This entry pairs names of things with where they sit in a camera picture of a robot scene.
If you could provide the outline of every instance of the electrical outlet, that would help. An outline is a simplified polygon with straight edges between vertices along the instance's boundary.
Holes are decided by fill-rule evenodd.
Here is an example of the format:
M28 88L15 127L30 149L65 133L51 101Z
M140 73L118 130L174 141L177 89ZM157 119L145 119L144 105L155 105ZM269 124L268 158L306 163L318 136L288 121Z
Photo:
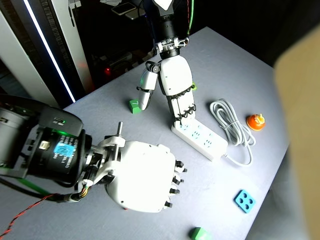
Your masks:
M228 142L196 119L188 125L172 126L171 131L211 161L227 152Z

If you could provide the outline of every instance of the phone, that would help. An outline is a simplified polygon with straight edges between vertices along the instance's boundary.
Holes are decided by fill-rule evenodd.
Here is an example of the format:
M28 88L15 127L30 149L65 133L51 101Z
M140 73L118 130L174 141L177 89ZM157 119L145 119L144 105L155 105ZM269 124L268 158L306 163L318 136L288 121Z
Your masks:
M139 15L140 15L140 17L143 16L143 15L145 15L145 14L146 14L145 10L143 10L142 8L139 8ZM139 17L139 16L138 16L138 8L135 9L135 10L133 10L133 11L127 12L127 13L125 14L125 16L126 16L127 18L131 19L131 20L137 19L137 18Z
M126 2L124 4L115 6L113 8L111 8L112 12L114 12L115 14L121 16L123 14L126 14L132 10L135 10L137 7L133 4L131 4L130 2Z

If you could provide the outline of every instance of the robotic arm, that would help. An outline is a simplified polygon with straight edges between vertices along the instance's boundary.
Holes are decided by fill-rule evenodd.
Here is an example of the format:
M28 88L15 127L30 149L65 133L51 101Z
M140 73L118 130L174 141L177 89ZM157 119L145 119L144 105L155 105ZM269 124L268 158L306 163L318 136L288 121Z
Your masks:
M175 31L172 0L145 0L144 8L152 28L155 46L161 61L146 62L139 93L139 107L145 110L150 102L157 80L166 95L173 116L173 126L185 126L195 118L196 105L191 91L192 73L186 59L180 56L180 48L189 39L180 40Z
M81 192L59 195L58 202L79 202L89 187L109 182L107 193L123 208L157 213L171 207L183 163L161 144L126 141L122 127L120 122L116 135L92 145L75 115L0 94L0 175L34 175L63 187L82 184Z

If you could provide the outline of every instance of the beige object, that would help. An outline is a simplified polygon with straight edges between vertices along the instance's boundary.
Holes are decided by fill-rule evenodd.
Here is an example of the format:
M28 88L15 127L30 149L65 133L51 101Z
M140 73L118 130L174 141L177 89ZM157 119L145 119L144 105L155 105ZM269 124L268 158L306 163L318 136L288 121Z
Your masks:
M312 239L320 239L320 26L275 64L294 168Z

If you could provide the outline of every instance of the green wire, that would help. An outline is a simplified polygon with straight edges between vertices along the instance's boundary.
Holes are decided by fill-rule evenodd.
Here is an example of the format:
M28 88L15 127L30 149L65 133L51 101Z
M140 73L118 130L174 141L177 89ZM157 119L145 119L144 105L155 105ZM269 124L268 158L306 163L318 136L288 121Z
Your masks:
M33 190L35 190L36 192L42 194L43 196L47 196L49 194L51 194L50 192L44 190L43 188L35 185L34 183L26 180L26 179L17 179L21 184L27 186L28 188L31 188Z
M190 29L191 29L191 26L192 26L193 19L194 19L194 0L191 0L191 15L190 15L188 35L190 34Z

